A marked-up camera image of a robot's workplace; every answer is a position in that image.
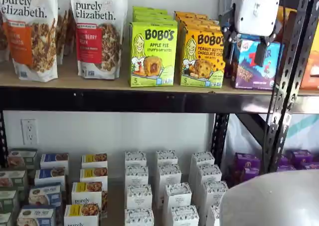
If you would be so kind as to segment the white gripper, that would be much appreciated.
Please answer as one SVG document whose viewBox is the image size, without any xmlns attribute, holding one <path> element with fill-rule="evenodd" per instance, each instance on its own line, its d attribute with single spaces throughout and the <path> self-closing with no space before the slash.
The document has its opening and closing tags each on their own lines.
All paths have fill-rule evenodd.
<svg viewBox="0 0 319 226">
<path fill-rule="evenodd" d="M 280 0 L 232 0 L 235 5 L 234 25 L 236 31 L 226 31 L 223 42 L 223 60 L 232 62 L 237 33 L 260 37 L 255 54 L 255 63 L 263 66 L 268 36 L 273 32 Z"/>
</svg>

